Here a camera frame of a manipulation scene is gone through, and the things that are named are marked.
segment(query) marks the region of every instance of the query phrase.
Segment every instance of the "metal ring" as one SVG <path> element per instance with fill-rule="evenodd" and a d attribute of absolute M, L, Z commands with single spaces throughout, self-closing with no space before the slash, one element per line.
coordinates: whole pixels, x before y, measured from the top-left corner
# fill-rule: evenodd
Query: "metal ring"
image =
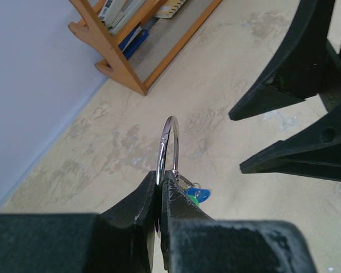
<path fill-rule="evenodd" d="M 173 173 L 178 170 L 178 154 L 179 154 L 179 131 L 178 120 L 176 117 L 171 116 L 167 119 L 160 139 L 160 148 L 158 154 L 158 165 L 155 174 L 155 183 L 160 187 L 161 182 L 164 180 L 165 173 L 165 159 L 167 157 L 167 146 L 171 129 L 173 128 L 174 135 L 174 154 L 173 154 Z"/>

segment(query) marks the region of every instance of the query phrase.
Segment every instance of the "blue tag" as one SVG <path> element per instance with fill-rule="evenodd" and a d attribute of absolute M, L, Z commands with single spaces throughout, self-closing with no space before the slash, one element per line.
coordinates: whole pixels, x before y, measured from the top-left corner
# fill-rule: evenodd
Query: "blue tag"
<path fill-rule="evenodd" d="M 211 195 L 211 190 L 209 189 L 197 189 L 197 188 L 190 188 L 185 191 L 186 195 L 193 195 L 196 196 L 196 199 L 199 203 L 205 202 Z"/>

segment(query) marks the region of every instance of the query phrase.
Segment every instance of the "white book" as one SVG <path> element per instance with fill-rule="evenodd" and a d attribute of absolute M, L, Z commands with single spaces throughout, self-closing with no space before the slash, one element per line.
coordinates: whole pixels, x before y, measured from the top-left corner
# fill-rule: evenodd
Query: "white book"
<path fill-rule="evenodd" d="M 98 14 L 99 19 L 106 27 L 111 27 L 126 0 L 107 0 Z"/>
<path fill-rule="evenodd" d="M 131 3 L 126 4 L 126 8 L 122 11 L 124 12 L 124 17 L 116 25 L 112 25 L 110 33 L 115 35 L 119 30 L 130 20 L 130 18 L 136 13 L 136 11 L 142 6 L 145 0 L 132 0 Z"/>
<path fill-rule="evenodd" d="M 168 0 L 160 7 L 154 17 L 169 19 L 174 16 L 184 2 L 186 2 L 186 0 Z"/>
<path fill-rule="evenodd" d="M 116 16 L 115 20 L 111 24 L 111 28 L 115 27 L 120 22 L 120 20 L 123 19 L 124 15 L 125 13 L 121 10 L 118 16 Z"/>

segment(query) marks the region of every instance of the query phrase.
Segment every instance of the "book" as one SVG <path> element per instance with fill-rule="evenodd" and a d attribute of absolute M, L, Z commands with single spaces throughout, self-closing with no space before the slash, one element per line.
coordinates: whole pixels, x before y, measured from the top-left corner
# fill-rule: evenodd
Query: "book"
<path fill-rule="evenodd" d="M 129 59 L 131 55 L 140 47 L 140 45 L 145 41 L 148 37 L 148 31 L 142 30 L 137 35 L 137 37 L 129 44 L 129 46 L 123 51 L 123 54 L 126 59 Z"/>
<path fill-rule="evenodd" d="M 121 9 L 122 13 L 119 13 L 119 16 L 111 24 L 110 33 L 113 35 L 118 33 L 118 31 L 131 19 L 144 2 L 145 0 L 128 0 Z"/>
<path fill-rule="evenodd" d="M 124 51 L 130 45 L 130 43 L 137 37 L 140 31 L 142 31 L 142 28 L 140 26 L 135 27 L 119 44 L 120 50 Z"/>
<path fill-rule="evenodd" d="M 101 22 L 104 23 L 106 27 L 111 27 L 127 2 L 128 0 L 107 0 L 98 14 Z"/>
<path fill-rule="evenodd" d="M 162 5 L 154 15 L 157 18 L 171 18 L 180 9 L 186 0 L 168 0 Z"/>

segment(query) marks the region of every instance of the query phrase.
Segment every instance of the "scuff mark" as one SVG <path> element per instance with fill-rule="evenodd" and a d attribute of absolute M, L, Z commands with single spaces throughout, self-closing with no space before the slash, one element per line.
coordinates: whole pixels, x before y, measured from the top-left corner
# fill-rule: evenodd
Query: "scuff mark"
<path fill-rule="evenodd" d="M 252 13 L 242 23 L 242 26 L 251 29 L 255 39 L 264 40 L 267 37 L 277 37 L 289 27 L 290 20 L 278 11 L 267 13 Z"/>
<path fill-rule="evenodd" d="M 291 118 L 285 118 L 278 110 L 273 110 L 273 111 L 265 113 L 263 116 L 263 121 L 267 121 L 273 117 L 275 117 L 282 123 L 280 126 L 281 131 L 285 131 L 288 128 L 291 128 L 298 123 L 297 116 L 293 116 Z"/>

